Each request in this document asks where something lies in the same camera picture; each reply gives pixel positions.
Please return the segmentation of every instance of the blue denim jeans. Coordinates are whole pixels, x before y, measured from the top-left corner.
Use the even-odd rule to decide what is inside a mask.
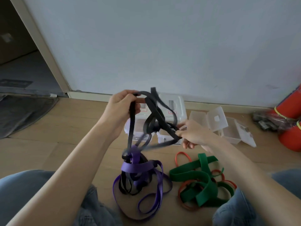
[[[0,226],[6,225],[15,214],[50,179],[53,171],[23,171],[0,179]],[[273,179],[301,198],[301,170],[292,169],[273,175]],[[122,225],[119,216],[98,201],[96,188],[91,185],[81,204],[74,226]],[[213,216],[215,226],[265,225],[240,189]]]

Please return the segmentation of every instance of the floor mat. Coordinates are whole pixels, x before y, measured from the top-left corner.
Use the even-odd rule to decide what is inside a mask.
[[[38,121],[58,102],[58,98],[0,96],[0,139]]]

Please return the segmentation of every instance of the rolled red fabric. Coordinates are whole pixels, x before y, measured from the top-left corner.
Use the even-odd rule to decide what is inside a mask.
[[[299,121],[296,125],[278,136],[279,141],[288,149],[301,152],[301,126]]]
[[[278,114],[283,118],[297,119],[301,116],[301,85],[284,98],[273,110],[272,114]]]

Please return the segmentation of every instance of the white wall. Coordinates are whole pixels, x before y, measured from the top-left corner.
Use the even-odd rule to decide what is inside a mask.
[[[301,83],[301,0],[25,0],[72,90],[274,106]]]

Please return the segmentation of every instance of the purple strap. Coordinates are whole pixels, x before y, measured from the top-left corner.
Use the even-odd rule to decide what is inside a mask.
[[[115,199],[118,207],[121,209],[121,211],[128,218],[130,218],[132,220],[137,220],[137,221],[145,221],[145,220],[149,220],[150,218],[152,218],[156,214],[156,212],[160,209],[160,206],[162,204],[163,195],[167,194],[172,189],[172,181],[170,180],[170,178],[166,174],[163,173],[163,165],[162,165],[162,163],[159,160],[150,160],[150,161],[148,161],[146,163],[139,164],[140,152],[132,151],[131,154],[132,154],[132,163],[130,164],[130,163],[124,162],[122,164],[121,170],[124,171],[124,172],[127,172],[127,173],[142,173],[141,176],[140,176],[140,178],[139,178],[139,180],[134,182],[135,186],[137,184],[139,184],[140,182],[146,181],[148,179],[148,173],[147,173],[147,171],[151,171],[153,174],[156,174],[156,176],[157,176],[158,185],[157,185],[157,191],[156,191],[156,193],[150,193],[150,194],[146,195],[138,203],[138,211],[141,214],[149,214],[149,213],[152,213],[152,214],[150,214],[149,216],[147,216],[147,217],[145,217],[143,219],[134,219],[134,218],[131,218],[131,217],[127,216],[122,211],[122,209],[120,208],[120,206],[117,203],[117,200],[116,200],[116,197],[115,197],[115,194],[114,194],[115,184],[118,183],[121,175],[119,175],[115,179],[115,181],[113,183],[113,196],[114,196],[114,199]],[[155,169],[155,167],[157,167],[158,165],[161,167],[162,171],[159,171],[159,170]],[[169,186],[170,186],[170,189],[167,192],[163,192],[163,179],[164,178],[168,181]],[[141,203],[146,198],[148,198],[150,196],[154,196],[154,195],[155,195],[155,200],[154,200],[154,203],[153,203],[152,207],[147,212],[145,212],[145,213],[142,212],[140,210]]]

